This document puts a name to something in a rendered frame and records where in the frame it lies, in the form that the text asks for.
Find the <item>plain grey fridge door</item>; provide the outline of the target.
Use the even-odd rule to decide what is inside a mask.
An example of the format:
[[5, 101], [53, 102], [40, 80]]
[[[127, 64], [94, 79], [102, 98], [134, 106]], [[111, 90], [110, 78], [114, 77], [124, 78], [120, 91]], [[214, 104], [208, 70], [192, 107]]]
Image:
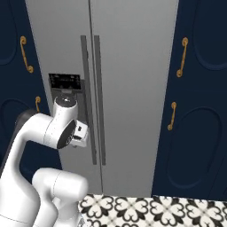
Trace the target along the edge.
[[100, 36], [106, 164], [103, 192], [148, 197], [179, 0], [90, 0]]

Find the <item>grey fridge door with dispenser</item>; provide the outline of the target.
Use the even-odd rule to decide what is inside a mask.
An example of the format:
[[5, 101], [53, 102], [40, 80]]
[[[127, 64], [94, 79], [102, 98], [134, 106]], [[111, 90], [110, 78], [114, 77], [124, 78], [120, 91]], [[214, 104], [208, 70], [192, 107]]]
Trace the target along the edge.
[[53, 96], [56, 94], [49, 82], [49, 75], [78, 74], [83, 82], [82, 92], [75, 96], [78, 102], [78, 120], [89, 125], [84, 93], [81, 46], [81, 35], [86, 35], [97, 165], [92, 164], [90, 128], [86, 147], [68, 145], [59, 151], [59, 157], [64, 170], [86, 177], [89, 181], [89, 192], [100, 194], [102, 184], [96, 114], [93, 109], [95, 98], [92, 79], [92, 50], [90, 47], [89, 1], [26, 0], [26, 5], [49, 107], [53, 107]]

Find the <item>navy cupboard door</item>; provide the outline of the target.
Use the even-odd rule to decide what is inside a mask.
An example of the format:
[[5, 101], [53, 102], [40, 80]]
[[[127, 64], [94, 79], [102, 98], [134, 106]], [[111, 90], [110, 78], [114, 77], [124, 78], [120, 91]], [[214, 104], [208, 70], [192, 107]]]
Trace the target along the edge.
[[[32, 74], [22, 58], [22, 35], [27, 38], [24, 50], [28, 64], [34, 67]], [[41, 92], [45, 95], [25, 0], [0, 0], [0, 98]]]
[[208, 200], [226, 153], [227, 92], [168, 90], [152, 194]]
[[[0, 98], [0, 167], [11, 141], [17, 117], [27, 109], [36, 109], [36, 97], [41, 98], [41, 103], [38, 105], [41, 113], [49, 115], [47, 98], [43, 92]], [[59, 151], [35, 142], [27, 142], [20, 161], [20, 173], [31, 182], [39, 168], [62, 169]]]
[[[189, 42], [177, 78], [184, 37]], [[167, 88], [227, 91], [227, 0], [179, 0]]]

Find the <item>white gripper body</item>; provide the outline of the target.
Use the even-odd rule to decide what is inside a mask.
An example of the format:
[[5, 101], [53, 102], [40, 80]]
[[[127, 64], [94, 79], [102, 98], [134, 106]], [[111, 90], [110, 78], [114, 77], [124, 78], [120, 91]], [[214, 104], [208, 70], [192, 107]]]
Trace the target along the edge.
[[82, 137], [82, 138], [79, 138], [78, 136], [73, 136], [73, 139], [70, 142], [70, 144], [72, 146], [86, 147], [87, 146], [88, 135], [89, 134], [86, 134], [85, 137]]

